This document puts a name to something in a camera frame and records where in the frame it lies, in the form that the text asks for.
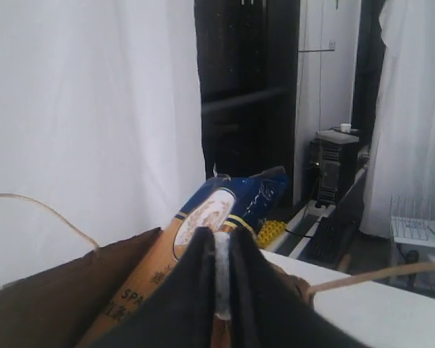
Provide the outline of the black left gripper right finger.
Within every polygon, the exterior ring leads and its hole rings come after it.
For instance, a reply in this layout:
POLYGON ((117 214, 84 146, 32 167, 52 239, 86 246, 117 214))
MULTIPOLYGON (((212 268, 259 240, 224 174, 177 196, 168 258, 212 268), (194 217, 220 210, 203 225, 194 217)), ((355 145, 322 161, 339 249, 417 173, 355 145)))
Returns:
POLYGON ((251 233, 230 233, 232 347, 364 347, 317 314, 262 255, 251 233))

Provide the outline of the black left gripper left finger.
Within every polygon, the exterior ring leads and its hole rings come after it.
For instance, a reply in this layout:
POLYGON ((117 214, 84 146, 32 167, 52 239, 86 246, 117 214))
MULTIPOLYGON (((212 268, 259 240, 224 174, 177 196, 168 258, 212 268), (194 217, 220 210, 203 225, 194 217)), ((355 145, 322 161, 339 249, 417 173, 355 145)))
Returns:
POLYGON ((153 295, 91 346, 210 347, 214 315, 215 240, 201 227, 153 295))

